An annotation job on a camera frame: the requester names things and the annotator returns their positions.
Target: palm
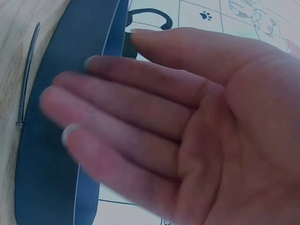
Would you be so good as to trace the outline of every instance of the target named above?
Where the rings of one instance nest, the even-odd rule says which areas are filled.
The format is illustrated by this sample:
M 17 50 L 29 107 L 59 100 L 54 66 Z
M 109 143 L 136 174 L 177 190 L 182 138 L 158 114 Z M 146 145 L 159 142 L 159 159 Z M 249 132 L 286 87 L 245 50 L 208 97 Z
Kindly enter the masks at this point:
M 65 73 L 44 94 L 46 115 L 63 128 L 82 126 L 68 137 L 71 155 L 96 180 L 178 224 L 299 221 L 300 81 L 283 85 L 280 71 L 282 63 L 297 74 L 297 61 L 256 41 L 189 29 L 133 41 L 175 69 L 100 57 L 89 70 L 113 82 Z

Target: dark blue fabric strip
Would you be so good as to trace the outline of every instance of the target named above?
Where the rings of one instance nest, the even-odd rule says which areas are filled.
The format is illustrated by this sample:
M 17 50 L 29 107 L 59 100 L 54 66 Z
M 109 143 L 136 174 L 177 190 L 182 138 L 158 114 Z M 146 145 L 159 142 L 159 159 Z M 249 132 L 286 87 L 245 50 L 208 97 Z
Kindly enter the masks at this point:
M 118 1 L 71 0 L 45 52 L 31 92 L 18 151 L 15 217 L 19 225 L 73 224 L 78 165 L 61 144 L 62 130 L 40 112 L 39 96 L 57 74 L 64 70 L 83 71 L 86 58 L 103 52 Z M 91 224 L 99 185 L 84 173 L 79 178 L 80 184 L 88 185 L 86 191 L 91 195 L 86 196 L 77 216 L 87 221 L 81 224 Z
M 127 12 L 128 0 L 120 0 L 103 55 L 121 56 Z M 99 185 L 80 168 L 75 202 L 75 225 L 91 225 L 93 223 L 98 207 L 98 196 Z

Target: black line drawing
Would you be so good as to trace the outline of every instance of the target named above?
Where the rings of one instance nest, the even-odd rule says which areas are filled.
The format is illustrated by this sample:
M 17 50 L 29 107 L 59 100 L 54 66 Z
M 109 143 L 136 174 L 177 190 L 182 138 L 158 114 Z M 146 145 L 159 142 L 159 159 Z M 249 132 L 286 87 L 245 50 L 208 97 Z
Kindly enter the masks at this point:
M 162 30 L 169 30 L 173 26 L 172 19 L 166 13 L 154 8 L 141 8 L 141 9 L 134 9 L 128 12 L 126 27 L 131 25 L 134 15 L 141 14 L 141 13 L 154 13 L 165 18 L 166 19 L 165 24 L 163 24 L 160 27 Z M 136 59 L 137 55 L 138 52 L 133 46 L 133 44 L 131 43 L 131 33 L 125 32 L 124 49 L 123 49 L 122 56 Z
M 277 23 L 263 11 L 263 4 L 260 1 L 229 0 L 229 8 L 239 17 L 251 18 L 256 29 L 270 38 L 273 37 L 274 27 Z
M 160 15 L 163 18 L 165 18 L 166 23 L 160 27 L 162 30 L 171 29 L 173 26 L 172 19 L 166 13 L 164 13 L 158 9 L 154 9 L 154 8 L 141 8 L 141 9 L 134 9 L 134 10 L 131 10 L 128 12 L 126 27 L 128 27 L 132 23 L 133 15 L 140 14 L 140 13 L 154 13 L 154 14 Z
M 295 0 L 292 0 L 293 2 L 295 2 L 298 6 L 300 6 L 300 4 L 299 3 L 297 3 Z
M 211 19 L 212 19 L 212 16 L 210 15 L 210 13 L 207 13 L 205 11 L 203 11 L 203 13 L 200 13 L 200 15 L 201 15 L 202 19 L 204 19 L 204 20 L 211 21 Z
M 160 225 L 171 225 L 171 224 L 173 224 L 173 222 L 170 222 L 166 219 L 161 219 L 160 221 Z
M 116 202 L 116 201 L 109 201 L 109 200 L 104 200 L 104 199 L 98 199 L 98 201 L 107 202 L 107 203 L 117 203 L 117 204 L 123 204 L 123 205 L 137 205 L 137 204 L 134 204 L 134 203 Z

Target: wooden surface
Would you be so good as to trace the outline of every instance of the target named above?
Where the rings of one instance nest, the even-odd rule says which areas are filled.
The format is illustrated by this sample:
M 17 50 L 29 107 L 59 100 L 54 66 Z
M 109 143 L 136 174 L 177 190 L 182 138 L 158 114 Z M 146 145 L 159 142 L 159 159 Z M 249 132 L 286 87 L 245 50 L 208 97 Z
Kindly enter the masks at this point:
M 0 0 L 0 225 L 15 225 L 14 181 L 20 129 L 15 125 L 23 70 L 37 22 L 27 100 L 56 25 L 70 0 Z

